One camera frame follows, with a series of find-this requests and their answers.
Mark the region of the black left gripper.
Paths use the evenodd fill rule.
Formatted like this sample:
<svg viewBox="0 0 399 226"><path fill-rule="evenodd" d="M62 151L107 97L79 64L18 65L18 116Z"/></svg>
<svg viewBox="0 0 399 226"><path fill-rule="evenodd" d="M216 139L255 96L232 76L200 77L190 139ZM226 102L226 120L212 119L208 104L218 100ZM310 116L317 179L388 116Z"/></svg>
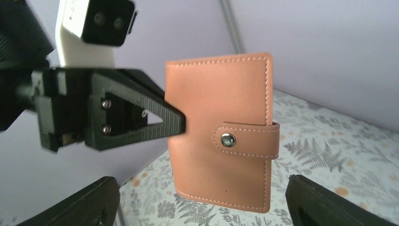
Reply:
<svg viewBox="0 0 399 226"><path fill-rule="evenodd" d="M84 141L88 122L91 70L49 68L5 69L0 72L0 130L6 131L25 111L37 114L42 147Z"/></svg>

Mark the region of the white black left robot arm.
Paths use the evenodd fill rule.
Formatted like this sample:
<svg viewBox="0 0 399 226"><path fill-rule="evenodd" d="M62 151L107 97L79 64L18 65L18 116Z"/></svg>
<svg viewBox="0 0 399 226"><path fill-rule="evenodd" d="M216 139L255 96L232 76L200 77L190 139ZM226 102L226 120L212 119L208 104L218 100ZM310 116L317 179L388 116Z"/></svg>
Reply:
<svg viewBox="0 0 399 226"><path fill-rule="evenodd" d="M137 16L132 0L62 0L53 46L25 0L0 3L0 130L29 110L40 143L103 151L185 132L182 112L139 69L116 68Z"/></svg>

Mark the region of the tan leather card holder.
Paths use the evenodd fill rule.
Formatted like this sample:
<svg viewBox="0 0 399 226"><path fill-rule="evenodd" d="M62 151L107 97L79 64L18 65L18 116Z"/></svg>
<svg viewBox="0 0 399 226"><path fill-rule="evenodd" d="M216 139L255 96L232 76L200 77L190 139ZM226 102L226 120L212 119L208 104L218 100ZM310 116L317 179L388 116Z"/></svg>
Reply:
<svg viewBox="0 0 399 226"><path fill-rule="evenodd" d="M184 198L266 213L271 162L279 155L268 53L166 63L165 99L186 117L168 138L177 193Z"/></svg>

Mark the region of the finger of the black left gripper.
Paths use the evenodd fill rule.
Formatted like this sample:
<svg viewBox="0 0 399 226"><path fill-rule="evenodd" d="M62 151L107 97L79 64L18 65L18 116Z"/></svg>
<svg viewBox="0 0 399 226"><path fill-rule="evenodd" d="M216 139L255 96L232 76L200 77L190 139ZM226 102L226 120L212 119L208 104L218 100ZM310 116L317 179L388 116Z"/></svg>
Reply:
<svg viewBox="0 0 399 226"><path fill-rule="evenodd" d="M182 112L138 69L96 69L91 76L85 144L98 151L179 135Z"/></svg>

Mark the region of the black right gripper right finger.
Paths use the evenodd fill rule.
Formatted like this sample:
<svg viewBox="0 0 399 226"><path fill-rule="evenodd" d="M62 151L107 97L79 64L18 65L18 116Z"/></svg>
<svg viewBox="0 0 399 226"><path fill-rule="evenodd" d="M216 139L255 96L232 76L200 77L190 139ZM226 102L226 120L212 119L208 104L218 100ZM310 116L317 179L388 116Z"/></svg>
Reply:
<svg viewBox="0 0 399 226"><path fill-rule="evenodd" d="M395 226L302 175L291 175L285 197L294 226Z"/></svg>

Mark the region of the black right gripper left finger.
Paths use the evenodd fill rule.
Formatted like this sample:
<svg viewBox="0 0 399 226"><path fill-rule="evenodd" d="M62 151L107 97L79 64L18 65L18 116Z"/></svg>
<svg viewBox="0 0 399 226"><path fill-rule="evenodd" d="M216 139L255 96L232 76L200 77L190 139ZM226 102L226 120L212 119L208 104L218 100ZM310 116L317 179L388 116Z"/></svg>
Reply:
<svg viewBox="0 0 399 226"><path fill-rule="evenodd" d="M112 226L119 204L116 178L104 176L19 226Z"/></svg>

